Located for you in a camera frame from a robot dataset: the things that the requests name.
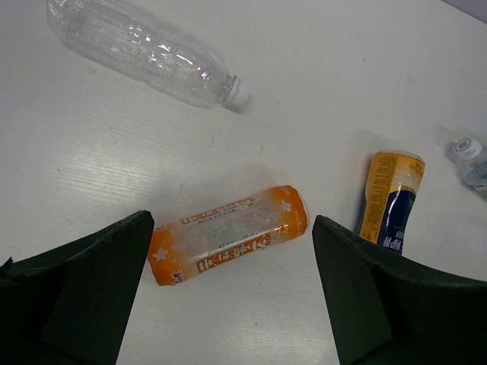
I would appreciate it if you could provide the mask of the clear bottle blue white label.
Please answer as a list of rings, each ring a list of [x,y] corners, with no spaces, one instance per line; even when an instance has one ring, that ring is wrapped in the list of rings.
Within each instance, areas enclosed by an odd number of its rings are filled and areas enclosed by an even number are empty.
[[[486,146],[474,138],[462,138],[453,152],[463,184],[486,201]]]

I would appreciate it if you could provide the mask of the clear label-free plastic bottle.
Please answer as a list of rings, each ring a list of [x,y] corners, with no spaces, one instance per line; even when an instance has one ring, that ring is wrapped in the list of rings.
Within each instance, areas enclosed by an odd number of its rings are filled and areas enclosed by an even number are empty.
[[[48,1],[63,46],[200,108],[240,110],[251,87],[207,42],[125,1]]]

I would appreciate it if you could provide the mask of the yellow and blue label bottle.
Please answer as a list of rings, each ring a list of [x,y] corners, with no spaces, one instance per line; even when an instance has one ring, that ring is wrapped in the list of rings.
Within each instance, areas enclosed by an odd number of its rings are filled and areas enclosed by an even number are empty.
[[[425,163],[416,154],[394,150],[375,153],[366,180],[358,235],[401,255],[424,172]]]

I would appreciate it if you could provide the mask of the orange label plastic bottle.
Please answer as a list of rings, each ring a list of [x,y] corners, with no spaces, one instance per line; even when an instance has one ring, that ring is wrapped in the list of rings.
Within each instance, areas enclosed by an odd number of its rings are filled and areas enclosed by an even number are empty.
[[[307,206],[276,186],[154,229],[148,262],[156,283],[174,286],[232,260],[302,236]]]

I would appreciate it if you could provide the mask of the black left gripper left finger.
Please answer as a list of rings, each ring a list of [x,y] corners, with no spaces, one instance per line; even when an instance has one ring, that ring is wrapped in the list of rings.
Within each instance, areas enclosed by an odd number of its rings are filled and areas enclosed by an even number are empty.
[[[1,266],[3,364],[115,364],[151,242],[138,211]]]

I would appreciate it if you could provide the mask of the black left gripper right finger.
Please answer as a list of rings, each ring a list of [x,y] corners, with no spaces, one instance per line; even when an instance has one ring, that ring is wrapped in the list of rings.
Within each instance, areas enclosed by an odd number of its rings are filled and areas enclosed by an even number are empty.
[[[342,364],[484,364],[486,284],[317,216],[314,252]]]

